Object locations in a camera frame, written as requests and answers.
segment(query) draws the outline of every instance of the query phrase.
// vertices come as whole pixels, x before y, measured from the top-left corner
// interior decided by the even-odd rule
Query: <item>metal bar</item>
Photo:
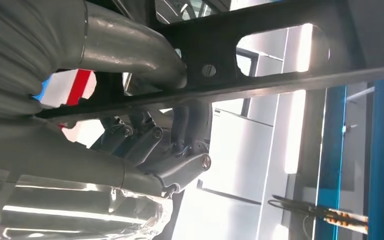
[[[346,98],[346,101],[347,102],[352,102],[360,97],[363,97],[363,96],[366,96],[367,94],[371,94],[375,91],[375,87],[372,86],[372,87],[369,87],[367,89],[364,89],[363,91],[360,91],[360,92],[357,92],[356,94],[353,94],[351,96],[348,96]]]
[[[254,122],[256,124],[261,124],[261,125],[264,125],[264,126],[267,126],[267,127],[272,127],[273,128],[273,125],[271,124],[267,124],[267,123],[264,123],[264,122],[261,122],[261,121],[257,121],[257,120],[254,120],[254,119],[251,119],[251,118],[248,118],[247,116],[244,116],[244,115],[239,115],[239,114],[236,114],[234,112],[231,112],[231,111],[226,111],[226,110],[223,110],[223,109],[219,109],[219,108],[215,108],[214,109],[216,113],[220,113],[220,112],[224,112],[224,113],[227,113],[227,114],[231,114],[233,116],[236,116],[238,118],[241,118],[241,119],[245,119],[247,121],[250,121],[250,122]]]
[[[196,99],[217,102],[286,93],[300,89],[323,89],[351,83],[372,82],[384,79],[384,67],[329,75],[291,72],[263,77],[246,77],[245,79],[246,81],[242,82],[129,96],[115,102],[85,102],[77,106],[44,110],[38,113],[37,117],[63,123],[185,106]]]

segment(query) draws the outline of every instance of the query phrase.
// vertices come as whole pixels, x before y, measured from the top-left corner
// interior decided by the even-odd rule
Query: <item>plastic sheet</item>
[[[162,197],[0,170],[0,239],[150,240],[172,211]]]

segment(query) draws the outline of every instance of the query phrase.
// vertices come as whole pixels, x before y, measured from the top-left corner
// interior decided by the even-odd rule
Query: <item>metal pipe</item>
[[[87,37],[79,68],[133,73],[162,89],[186,85],[186,66],[161,34],[90,2],[86,7]]]
[[[73,68],[132,72],[167,88],[181,87],[186,71],[159,33],[105,8],[83,0],[0,0],[0,169],[14,179],[32,175],[161,196],[155,177],[69,142],[58,126],[32,117],[42,106],[30,95],[57,69]]]

